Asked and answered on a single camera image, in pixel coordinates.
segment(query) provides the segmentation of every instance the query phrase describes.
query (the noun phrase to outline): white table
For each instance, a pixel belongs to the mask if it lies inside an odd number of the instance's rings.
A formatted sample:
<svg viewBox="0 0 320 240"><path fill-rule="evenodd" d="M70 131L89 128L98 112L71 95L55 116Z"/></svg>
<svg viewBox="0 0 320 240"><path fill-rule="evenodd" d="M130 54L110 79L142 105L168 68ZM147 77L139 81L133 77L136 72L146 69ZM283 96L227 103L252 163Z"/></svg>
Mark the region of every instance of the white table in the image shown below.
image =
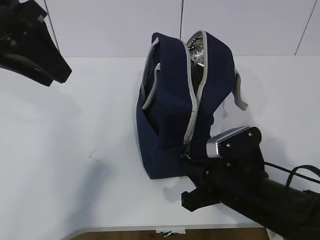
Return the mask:
<svg viewBox="0 0 320 240"><path fill-rule="evenodd" d="M71 77L51 87L0 70L0 239L259 227L222 204L193 213L182 208L181 193L194 189L186 177L148 178L135 120L144 61L68 58ZM235 62L249 109L241 112L229 97L215 131L258 126L265 160L287 168L320 167L320 56L246 56ZM282 183L288 177L267 170ZM292 185L320 191L298 178Z"/></svg>

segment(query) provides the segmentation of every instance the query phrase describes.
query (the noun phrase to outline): wooden floor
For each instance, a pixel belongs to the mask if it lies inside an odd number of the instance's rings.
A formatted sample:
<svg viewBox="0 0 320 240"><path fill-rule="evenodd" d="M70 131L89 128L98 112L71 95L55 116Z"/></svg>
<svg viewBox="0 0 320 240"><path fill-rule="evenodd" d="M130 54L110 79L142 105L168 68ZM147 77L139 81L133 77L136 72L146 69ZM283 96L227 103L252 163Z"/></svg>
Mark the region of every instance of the wooden floor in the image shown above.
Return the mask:
<svg viewBox="0 0 320 240"><path fill-rule="evenodd" d="M156 231L88 232L73 240L159 240L163 234ZM170 236L170 240L269 240L264 228L199 229L186 234Z"/></svg>

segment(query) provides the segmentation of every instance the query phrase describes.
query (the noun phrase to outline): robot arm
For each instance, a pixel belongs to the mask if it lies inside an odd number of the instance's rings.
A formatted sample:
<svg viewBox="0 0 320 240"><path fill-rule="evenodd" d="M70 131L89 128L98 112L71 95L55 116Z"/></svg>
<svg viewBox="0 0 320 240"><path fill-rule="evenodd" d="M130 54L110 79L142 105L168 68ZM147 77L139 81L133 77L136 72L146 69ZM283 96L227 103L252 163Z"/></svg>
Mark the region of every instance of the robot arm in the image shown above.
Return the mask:
<svg viewBox="0 0 320 240"><path fill-rule="evenodd" d="M34 0L0 0L0 68L50 86L64 83L72 70L50 37L46 16Z"/></svg>
<svg viewBox="0 0 320 240"><path fill-rule="evenodd" d="M186 175L196 189L181 195L182 206L196 209L223 203L289 240L318 240L320 194L290 187L297 169L320 170L304 165L291 171L286 185L268 178L256 127L231 129L206 143L206 156L181 157Z"/></svg>

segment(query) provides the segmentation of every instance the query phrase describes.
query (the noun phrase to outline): insulated lunch bag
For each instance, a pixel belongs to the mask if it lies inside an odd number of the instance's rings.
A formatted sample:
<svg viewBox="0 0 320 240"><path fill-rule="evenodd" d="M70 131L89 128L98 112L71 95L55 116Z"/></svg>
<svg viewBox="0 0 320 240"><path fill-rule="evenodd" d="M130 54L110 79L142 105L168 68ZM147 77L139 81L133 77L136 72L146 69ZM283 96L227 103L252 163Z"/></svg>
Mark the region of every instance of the insulated lunch bag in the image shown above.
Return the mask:
<svg viewBox="0 0 320 240"><path fill-rule="evenodd" d="M136 106L139 147L151 179L184 176L180 156L210 138L213 113L232 92L240 97L240 76L231 50L205 31L187 43L152 35Z"/></svg>

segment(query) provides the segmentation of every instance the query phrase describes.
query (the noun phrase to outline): zipper pull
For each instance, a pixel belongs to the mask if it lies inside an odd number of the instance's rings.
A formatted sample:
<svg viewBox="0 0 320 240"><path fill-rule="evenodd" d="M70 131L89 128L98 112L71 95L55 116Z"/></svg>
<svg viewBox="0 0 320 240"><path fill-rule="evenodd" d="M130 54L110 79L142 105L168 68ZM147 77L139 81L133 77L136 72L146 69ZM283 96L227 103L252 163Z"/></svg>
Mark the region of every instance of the zipper pull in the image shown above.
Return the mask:
<svg viewBox="0 0 320 240"><path fill-rule="evenodd" d="M181 158L181 159L191 160L191 157L190 157L190 142L189 142L189 141L186 141L186 142L185 142L184 154L181 155L180 158Z"/></svg>

